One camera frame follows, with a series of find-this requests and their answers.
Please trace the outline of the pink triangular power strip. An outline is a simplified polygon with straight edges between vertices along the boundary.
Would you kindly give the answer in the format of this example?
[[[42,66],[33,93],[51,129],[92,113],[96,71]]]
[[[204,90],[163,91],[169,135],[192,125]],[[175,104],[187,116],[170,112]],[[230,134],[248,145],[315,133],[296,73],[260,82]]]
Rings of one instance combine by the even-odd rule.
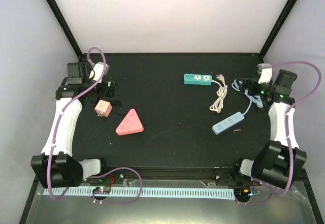
[[[144,127],[135,109],[130,109],[115,132],[119,136],[141,133]]]

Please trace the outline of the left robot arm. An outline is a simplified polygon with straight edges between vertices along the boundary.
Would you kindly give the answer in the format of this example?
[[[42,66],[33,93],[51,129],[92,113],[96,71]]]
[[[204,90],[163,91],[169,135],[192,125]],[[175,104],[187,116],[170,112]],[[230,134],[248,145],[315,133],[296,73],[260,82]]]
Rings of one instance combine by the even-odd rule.
[[[103,183],[109,177],[109,170],[100,159],[79,162],[72,153],[76,123],[85,99],[102,92],[105,87],[102,78],[109,65],[79,62],[69,63],[67,69],[67,77],[55,92],[56,109],[49,137],[41,154],[31,159],[31,167],[44,188],[77,187],[90,176]]]

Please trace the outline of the teal power strip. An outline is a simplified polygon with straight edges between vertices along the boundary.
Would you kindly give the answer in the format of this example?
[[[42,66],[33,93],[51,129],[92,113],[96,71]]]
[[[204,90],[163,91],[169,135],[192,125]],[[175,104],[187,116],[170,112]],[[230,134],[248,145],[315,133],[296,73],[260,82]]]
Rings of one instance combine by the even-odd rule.
[[[190,85],[210,86],[212,84],[212,76],[201,74],[184,74],[183,83]]]

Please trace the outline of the pink square socket adapter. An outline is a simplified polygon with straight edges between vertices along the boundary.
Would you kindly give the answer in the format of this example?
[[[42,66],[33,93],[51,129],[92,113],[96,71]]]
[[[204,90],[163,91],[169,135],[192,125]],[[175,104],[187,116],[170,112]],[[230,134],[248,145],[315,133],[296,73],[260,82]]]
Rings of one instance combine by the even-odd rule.
[[[95,112],[99,117],[108,117],[112,111],[112,105],[110,102],[99,100],[95,106]]]

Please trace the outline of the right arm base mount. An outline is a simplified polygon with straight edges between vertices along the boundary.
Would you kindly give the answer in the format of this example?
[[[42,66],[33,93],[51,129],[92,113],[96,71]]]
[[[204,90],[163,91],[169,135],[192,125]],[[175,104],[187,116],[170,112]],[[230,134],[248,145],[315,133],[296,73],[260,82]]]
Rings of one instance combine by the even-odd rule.
[[[243,175],[233,168],[215,168],[214,173],[218,185],[251,187],[256,184],[257,186],[261,186],[260,181],[253,180],[251,177]]]

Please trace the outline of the light blue power strip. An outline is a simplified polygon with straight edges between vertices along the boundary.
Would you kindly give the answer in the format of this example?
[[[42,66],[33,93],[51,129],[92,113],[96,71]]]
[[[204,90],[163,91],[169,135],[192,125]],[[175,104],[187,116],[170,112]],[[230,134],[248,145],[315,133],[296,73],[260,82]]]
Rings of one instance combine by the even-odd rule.
[[[212,131],[219,135],[220,133],[226,131],[227,129],[231,128],[232,126],[240,123],[244,119],[244,115],[241,112],[237,112],[226,119],[220,121],[219,123],[213,125]]]

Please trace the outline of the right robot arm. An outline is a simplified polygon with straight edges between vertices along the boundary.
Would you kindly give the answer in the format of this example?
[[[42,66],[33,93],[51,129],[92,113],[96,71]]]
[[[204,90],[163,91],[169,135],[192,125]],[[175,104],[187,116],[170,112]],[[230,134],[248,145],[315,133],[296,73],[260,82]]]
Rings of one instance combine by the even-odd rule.
[[[307,160],[295,139],[293,116],[295,99],[290,96],[297,74],[280,69],[272,82],[272,68],[259,68],[258,79],[242,79],[241,92],[257,95],[269,105],[270,139],[254,160],[241,160],[231,171],[232,182],[244,184],[249,177],[289,190]]]

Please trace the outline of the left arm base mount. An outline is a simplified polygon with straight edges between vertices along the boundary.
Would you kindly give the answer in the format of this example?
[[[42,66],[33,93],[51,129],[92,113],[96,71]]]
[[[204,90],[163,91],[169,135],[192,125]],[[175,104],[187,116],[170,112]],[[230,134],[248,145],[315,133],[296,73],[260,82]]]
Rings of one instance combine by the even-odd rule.
[[[84,181],[97,184],[113,184],[115,178],[119,178],[120,174],[124,173],[123,167],[101,169],[97,175],[93,175],[84,179]]]

